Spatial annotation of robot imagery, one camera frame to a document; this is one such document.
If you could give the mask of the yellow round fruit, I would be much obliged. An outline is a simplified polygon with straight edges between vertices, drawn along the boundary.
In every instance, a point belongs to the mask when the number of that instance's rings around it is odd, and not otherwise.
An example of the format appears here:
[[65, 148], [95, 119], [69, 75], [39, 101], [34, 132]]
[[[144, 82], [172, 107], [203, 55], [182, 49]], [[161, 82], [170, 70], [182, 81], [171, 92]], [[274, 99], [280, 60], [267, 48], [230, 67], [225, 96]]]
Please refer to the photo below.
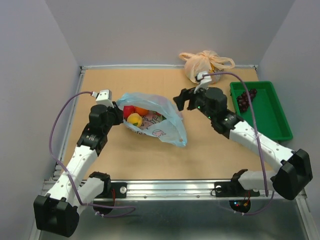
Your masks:
[[143, 118], [138, 113], [132, 113], [128, 116], [127, 122], [139, 128], [143, 123]]

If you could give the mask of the blue printed plastic bag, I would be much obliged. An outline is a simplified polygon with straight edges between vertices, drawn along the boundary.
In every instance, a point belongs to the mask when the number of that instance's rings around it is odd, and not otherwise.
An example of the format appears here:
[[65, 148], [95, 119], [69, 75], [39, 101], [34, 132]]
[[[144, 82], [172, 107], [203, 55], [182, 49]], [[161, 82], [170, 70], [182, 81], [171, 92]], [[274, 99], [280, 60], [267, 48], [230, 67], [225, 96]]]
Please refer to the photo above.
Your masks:
[[116, 104], [121, 110], [125, 106], [135, 106], [151, 111], [149, 116], [143, 118], [140, 127], [124, 120], [123, 123], [128, 129], [140, 135], [158, 138], [164, 143], [186, 146], [188, 140], [182, 114], [166, 97], [141, 92], [125, 93]]

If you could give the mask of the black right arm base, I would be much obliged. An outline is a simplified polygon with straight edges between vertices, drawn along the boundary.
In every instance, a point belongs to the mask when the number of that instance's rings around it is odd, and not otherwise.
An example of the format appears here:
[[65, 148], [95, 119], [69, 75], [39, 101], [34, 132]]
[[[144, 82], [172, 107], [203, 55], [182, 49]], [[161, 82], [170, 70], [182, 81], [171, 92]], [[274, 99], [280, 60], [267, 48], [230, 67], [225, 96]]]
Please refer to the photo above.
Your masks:
[[236, 213], [247, 214], [251, 208], [251, 197], [259, 197], [260, 192], [245, 190], [236, 181], [215, 182], [210, 195], [218, 198], [232, 198], [229, 200], [230, 210]]

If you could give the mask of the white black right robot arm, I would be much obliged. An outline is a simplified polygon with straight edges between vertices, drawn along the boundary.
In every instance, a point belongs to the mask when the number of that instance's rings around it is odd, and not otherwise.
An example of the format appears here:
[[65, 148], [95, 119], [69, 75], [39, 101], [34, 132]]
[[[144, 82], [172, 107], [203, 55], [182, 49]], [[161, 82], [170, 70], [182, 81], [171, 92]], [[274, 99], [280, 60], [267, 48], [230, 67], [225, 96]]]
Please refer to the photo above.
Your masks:
[[188, 101], [188, 110], [199, 110], [211, 122], [213, 129], [248, 148], [262, 157], [272, 171], [241, 170], [230, 182], [231, 192], [242, 195], [247, 190], [268, 189], [287, 200], [293, 200], [312, 180], [309, 154], [299, 149], [294, 151], [269, 139], [251, 127], [242, 117], [227, 108], [227, 96], [216, 87], [182, 89], [173, 98], [179, 111]]

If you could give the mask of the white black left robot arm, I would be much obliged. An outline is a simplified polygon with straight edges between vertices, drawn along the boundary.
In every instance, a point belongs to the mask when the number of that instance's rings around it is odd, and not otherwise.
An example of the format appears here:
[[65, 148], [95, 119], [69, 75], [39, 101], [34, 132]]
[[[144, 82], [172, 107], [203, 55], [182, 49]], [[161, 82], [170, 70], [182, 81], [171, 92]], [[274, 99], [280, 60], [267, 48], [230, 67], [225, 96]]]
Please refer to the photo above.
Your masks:
[[93, 199], [111, 193], [110, 176], [106, 173], [97, 172], [83, 185], [81, 182], [106, 145], [110, 129], [122, 122], [122, 111], [114, 101], [109, 105], [96, 104], [91, 107], [89, 122], [65, 171], [45, 195], [39, 195], [34, 200], [37, 229], [70, 237], [78, 226], [81, 213]]

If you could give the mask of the dark red grape bunch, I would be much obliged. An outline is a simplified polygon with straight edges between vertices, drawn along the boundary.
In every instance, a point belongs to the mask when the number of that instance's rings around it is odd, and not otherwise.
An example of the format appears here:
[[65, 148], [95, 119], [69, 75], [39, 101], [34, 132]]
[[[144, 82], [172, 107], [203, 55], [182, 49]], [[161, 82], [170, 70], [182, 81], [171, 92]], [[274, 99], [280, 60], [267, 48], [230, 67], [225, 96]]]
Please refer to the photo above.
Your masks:
[[252, 102], [256, 97], [258, 91], [256, 88], [252, 88], [248, 92], [249, 92], [249, 97], [244, 91], [240, 96], [236, 98], [237, 105], [241, 113], [246, 112], [250, 108], [249, 100], [251, 100]]

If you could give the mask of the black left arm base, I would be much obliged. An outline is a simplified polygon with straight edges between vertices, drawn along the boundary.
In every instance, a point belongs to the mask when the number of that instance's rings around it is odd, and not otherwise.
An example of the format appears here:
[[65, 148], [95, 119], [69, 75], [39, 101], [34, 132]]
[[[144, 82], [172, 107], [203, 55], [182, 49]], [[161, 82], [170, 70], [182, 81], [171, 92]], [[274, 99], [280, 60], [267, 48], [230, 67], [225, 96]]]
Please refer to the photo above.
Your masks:
[[103, 192], [93, 201], [94, 204], [104, 206], [114, 206], [116, 200], [125, 199], [127, 197], [127, 183], [126, 182], [111, 182], [110, 190]]

